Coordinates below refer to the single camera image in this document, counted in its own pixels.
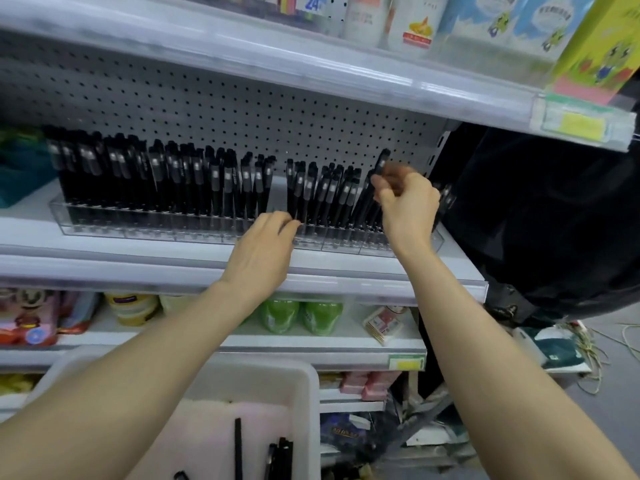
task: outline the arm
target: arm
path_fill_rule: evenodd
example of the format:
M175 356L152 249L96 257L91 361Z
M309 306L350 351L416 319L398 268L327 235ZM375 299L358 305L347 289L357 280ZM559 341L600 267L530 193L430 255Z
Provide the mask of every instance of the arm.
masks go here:
M285 212L260 215L220 281L192 306L55 384L0 425L0 479L128 475L203 364L284 281L299 224Z
M440 195L429 181L391 166L373 184L385 233L409 275L442 375L491 478L637 480L601 430L433 252L429 235Z

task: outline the yellow box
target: yellow box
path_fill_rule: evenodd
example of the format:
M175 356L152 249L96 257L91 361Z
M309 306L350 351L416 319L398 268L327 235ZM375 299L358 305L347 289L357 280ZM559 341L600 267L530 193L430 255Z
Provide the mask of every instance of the yellow box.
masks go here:
M640 67L640 0L596 0L549 90L606 105Z

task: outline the clear acrylic pen holder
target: clear acrylic pen holder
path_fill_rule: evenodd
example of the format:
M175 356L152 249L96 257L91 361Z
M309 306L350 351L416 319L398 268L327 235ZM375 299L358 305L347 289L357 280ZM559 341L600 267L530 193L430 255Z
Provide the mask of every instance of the clear acrylic pen holder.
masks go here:
M53 199L49 206L66 235L235 244L253 224L253 219L75 205L65 202L62 196ZM435 250L440 249L443 241L437 231L431 234ZM301 225L294 246L313 251L394 256L385 234L373 229Z

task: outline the floor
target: floor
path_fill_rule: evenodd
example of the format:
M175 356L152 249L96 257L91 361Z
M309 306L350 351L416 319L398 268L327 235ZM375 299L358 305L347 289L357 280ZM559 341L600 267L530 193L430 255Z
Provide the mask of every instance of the floor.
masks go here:
M621 339L622 327L619 323L640 324L640 304L585 321L587 326ZM631 345L640 349L640 328L629 329L627 338ZM640 456L637 454L637 446L640 444L640 414L638 414L640 362L631 356L624 345L601 335L596 336L596 344L609 355L611 361L611 365L605 366L600 393L592 396L581 391L577 386L572 386L567 389L567 394L587 412L640 476ZM444 474L431 470L405 470L400 473L400 476L394 476L394 478L400 478L400 480L488 479L484 471L468 468L457 468Z

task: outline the green bottle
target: green bottle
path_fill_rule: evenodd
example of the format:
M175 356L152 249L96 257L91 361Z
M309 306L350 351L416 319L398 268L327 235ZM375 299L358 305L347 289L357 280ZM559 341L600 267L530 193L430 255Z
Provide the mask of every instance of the green bottle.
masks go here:
M331 335L342 309L341 303L307 303L305 325L314 335Z
M260 318L271 333L286 333L293 325L299 309L299 301L268 299L260 305Z

